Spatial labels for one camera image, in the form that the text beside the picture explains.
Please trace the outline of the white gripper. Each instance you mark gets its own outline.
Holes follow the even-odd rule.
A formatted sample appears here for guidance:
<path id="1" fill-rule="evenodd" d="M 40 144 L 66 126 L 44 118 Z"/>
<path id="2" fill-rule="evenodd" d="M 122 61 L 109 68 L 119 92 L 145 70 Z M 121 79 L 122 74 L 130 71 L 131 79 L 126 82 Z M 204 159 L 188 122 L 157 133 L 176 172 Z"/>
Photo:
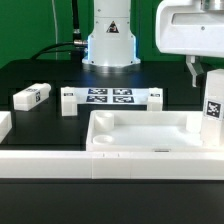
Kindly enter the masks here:
<path id="1" fill-rule="evenodd" d="M 204 73 L 198 56 L 224 58 L 224 0 L 162 0 L 155 39 L 160 52 L 187 55 L 196 87 Z"/>

